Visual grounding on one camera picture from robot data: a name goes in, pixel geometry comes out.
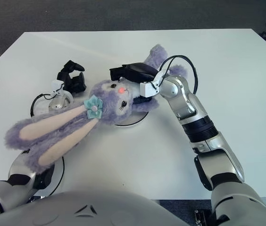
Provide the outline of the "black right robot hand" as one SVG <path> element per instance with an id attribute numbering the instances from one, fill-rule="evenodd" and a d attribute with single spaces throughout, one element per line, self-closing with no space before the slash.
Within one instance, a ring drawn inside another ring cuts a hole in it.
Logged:
<path id="1" fill-rule="evenodd" d="M 135 83 L 153 81 L 157 73 L 157 69 L 145 63 L 127 64 L 110 69 L 110 77 L 112 81 L 119 81 L 121 78 L 125 78 Z"/>

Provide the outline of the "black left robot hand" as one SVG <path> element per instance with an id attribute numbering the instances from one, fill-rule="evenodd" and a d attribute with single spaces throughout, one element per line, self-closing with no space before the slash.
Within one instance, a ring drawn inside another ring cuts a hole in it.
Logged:
<path id="1" fill-rule="evenodd" d="M 79 75 L 75 77 L 70 77 L 70 73 L 74 71 L 79 71 Z M 84 80 L 83 72 L 84 67 L 69 60 L 61 71 L 57 75 L 57 80 L 64 83 L 63 90 L 73 93 L 80 93 L 86 90 L 86 84 Z"/>

